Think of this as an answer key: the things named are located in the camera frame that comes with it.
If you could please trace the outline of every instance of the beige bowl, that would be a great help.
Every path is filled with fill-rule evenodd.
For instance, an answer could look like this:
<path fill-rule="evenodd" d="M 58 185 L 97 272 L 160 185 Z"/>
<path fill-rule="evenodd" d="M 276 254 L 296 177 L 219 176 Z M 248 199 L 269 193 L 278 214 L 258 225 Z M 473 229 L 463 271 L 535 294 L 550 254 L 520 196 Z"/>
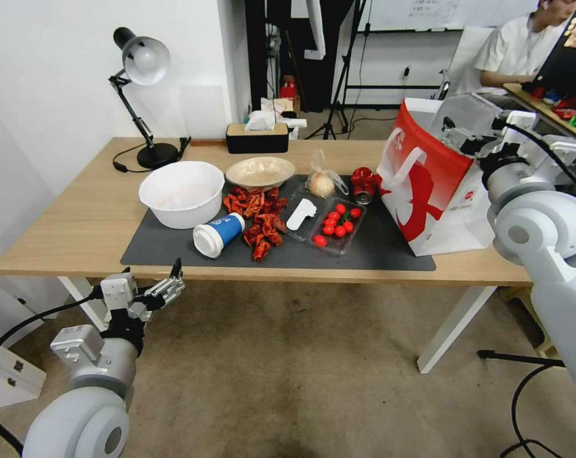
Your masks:
<path fill-rule="evenodd" d="M 232 184 L 253 189 L 278 188 L 295 172 L 294 164 L 275 157 L 259 157 L 237 162 L 226 171 L 226 179 Z"/>

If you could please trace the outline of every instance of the tissue box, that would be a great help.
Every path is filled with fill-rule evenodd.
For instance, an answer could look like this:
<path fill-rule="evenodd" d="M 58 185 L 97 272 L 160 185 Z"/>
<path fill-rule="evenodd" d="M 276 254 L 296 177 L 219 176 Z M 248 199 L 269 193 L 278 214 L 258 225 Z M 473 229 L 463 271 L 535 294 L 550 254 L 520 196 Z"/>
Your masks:
<path fill-rule="evenodd" d="M 245 130 L 245 124 L 229 124 L 226 145 L 230 154 L 268 154 L 288 151 L 288 126 L 276 123 L 273 130 Z"/>

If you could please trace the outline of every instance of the clear plastic tray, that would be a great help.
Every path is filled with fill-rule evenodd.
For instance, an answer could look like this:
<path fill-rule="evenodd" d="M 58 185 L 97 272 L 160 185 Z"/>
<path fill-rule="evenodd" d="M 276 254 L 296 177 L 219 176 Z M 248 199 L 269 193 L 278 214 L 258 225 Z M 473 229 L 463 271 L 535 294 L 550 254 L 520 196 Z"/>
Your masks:
<path fill-rule="evenodd" d="M 304 198 L 309 199 L 313 203 L 313 205 L 317 207 L 317 211 L 315 212 L 315 216 L 313 216 L 312 218 L 305 218 L 305 220 L 302 222 L 302 224 L 297 230 L 291 231 L 290 229 L 288 229 L 286 234 L 299 242 L 303 242 L 310 238 L 309 235 L 313 231 L 313 228 L 317 223 L 319 216 L 323 213 L 324 208 L 326 207 L 327 204 L 326 199 L 311 194 L 311 192 L 309 192 L 305 187 L 305 183 L 302 183 L 289 197 L 290 202 L 288 203 L 288 205 L 286 205 L 284 211 L 281 212 L 281 214 L 279 215 L 280 218 L 285 223 L 288 222 L 288 219 L 290 218 L 290 216 L 292 216 L 292 213 L 294 213 L 294 210 L 296 210 L 296 208 L 299 206 L 300 201 Z"/>
<path fill-rule="evenodd" d="M 353 238 L 358 233 L 358 229 L 362 225 L 362 221 L 364 220 L 364 217 L 366 216 L 366 207 L 364 207 L 362 205 L 354 204 L 353 202 L 350 202 L 350 201 L 345 200 L 345 199 L 341 199 L 339 197 L 330 197 L 327 200 L 328 200 L 328 202 L 326 202 L 326 206 L 324 206 L 324 208 L 321 210 L 321 213 L 318 216 L 318 218 L 315 222 L 315 225 L 313 226 L 313 230 L 311 230 L 311 232 L 308 236 L 308 239 L 309 239 L 309 243 L 312 244 L 315 248 L 319 248 L 319 249 L 321 249 L 327 253 L 334 254 L 334 255 L 338 256 L 341 254 L 345 254 L 347 252 L 349 245 L 351 245 L 351 241 L 353 240 Z M 353 223 L 353 232 L 348 233 L 345 235 L 345 237 L 340 237 L 340 238 L 336 237 L 335 235 L 325 235 L 322 232 L 324 221 L 326 220 L 328 214 L 330 212 L 334 211 L 337 204 L 345 205 L 345 207 L 347 208 L 347 211 L 350 211 L 351 209 L 354 209 L 354 208 L 359 208 L 362 211 L 362 214 L 360 215 L 360 217 L 358 219 L 351 220 Z M 316 235 L 323 235 L 324 238 L 326 238 L 328 245 L 326 245 L 325 247 L 321 247 L 321 246 L 314 244 L 313 243 L 313 237 Z"/>

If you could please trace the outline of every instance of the desk lamp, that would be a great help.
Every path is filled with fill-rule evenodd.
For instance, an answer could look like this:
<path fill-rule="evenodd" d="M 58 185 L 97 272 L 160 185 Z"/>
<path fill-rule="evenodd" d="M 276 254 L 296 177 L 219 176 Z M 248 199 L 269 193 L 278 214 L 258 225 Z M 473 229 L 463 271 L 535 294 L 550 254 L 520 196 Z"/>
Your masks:
<path fill-rule="evenodd" d="M 171 58 L 169 50 L 156 39 L 136 36 L 130 29 L 119 27 L 114 42 L 122 50 L 122 70 L 109 77 L 112 87 L 129 110 L 137 129 L 146 139 L 146 146 L 137 153 L 137 162 L 146 169 L 157 169 L 179 160 L 178 149 L 168 143 L 154 143 L 154 135 L 146 123 L 135 114 L 122 88 L 131 81 L 141 86 L 158 83 L 167 73 Z"/>

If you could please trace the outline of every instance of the plastic bag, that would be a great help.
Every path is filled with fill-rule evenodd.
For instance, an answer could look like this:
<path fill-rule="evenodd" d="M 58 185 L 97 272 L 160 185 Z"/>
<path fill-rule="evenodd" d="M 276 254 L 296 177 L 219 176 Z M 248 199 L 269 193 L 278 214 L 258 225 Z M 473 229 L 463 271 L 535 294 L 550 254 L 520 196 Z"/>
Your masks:
<path fill-rule="evenodd" d="M 335 186 L 345 195 L 349 195 L 349 188 L 339 176 L 332 170 L 322 170 L 324 164 L 324 152 L 318 149 L 311 159 L 312 172 L 307 178 L 307 189 L 318 197 L 327 198 L 334 194 Z"/>

